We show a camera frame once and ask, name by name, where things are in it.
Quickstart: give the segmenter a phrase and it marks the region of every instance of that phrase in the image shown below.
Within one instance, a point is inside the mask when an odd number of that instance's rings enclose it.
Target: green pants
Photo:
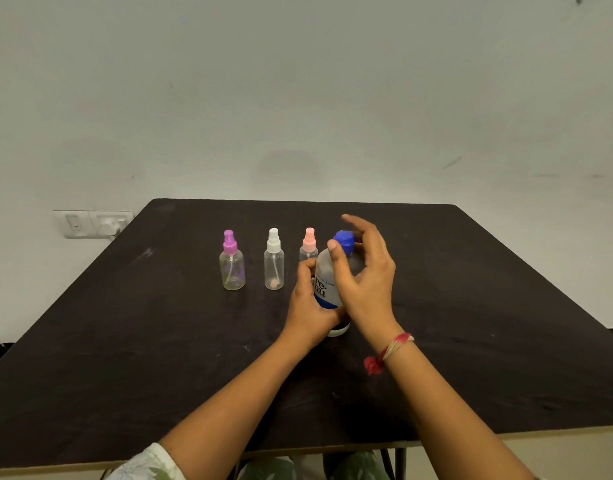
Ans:
[[[372,451],[324,455],[324,471],[328,480],[389,480]],[[261,458],[247,463],[239,480],[297,480],[297,475],[291,460]]]

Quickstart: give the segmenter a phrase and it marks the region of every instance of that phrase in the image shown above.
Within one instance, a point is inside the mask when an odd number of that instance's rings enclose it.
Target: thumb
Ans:
[[[326,243],[333,262],[333,274],[335,275],[335,283],[338,288],[346,289],[353,281],[353,275],[350,272],[349,261],[346,259],[346,254],[339,242],[334,239]]]

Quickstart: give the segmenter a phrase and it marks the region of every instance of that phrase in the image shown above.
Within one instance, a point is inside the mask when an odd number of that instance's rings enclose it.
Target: white spray cap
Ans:
[[[267,251],[271,254],[278,253],[282,250],[279,246],[279,234],[278,229],[273,227],[269,229],[269,240],[267,241]]]

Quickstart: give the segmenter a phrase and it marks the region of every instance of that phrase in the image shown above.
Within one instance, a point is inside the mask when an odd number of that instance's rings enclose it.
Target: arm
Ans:
[[[160,441],[187,480],[227,477],[287,375],[339,322],[342,310],[325,310],[313,297],[314,266],[315,259],[298,266],[279,339]]]
[[[344,252],[329,241],[340,297],[376,353],[403,333],[391,310],[395,264],[376,227],[343,216],[361,235],[366,268],[353,279]],[[412,409],[412,417],[440,480],[533,480],[507,448],[444,380],[414,343],[407,342],[385,362]]]

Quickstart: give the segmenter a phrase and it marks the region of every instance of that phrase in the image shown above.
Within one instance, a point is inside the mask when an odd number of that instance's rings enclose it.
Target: right hand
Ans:
[[[327,247],[333,262],[335,286],[349,316],[377,350],[401,333],[391,306],[395,263],[374,224],[348,214],[342,219],[358,231],[361,244],[357,246],[364,249],[366,267],[353,277],[344,250],[337,241],[330,240]]]

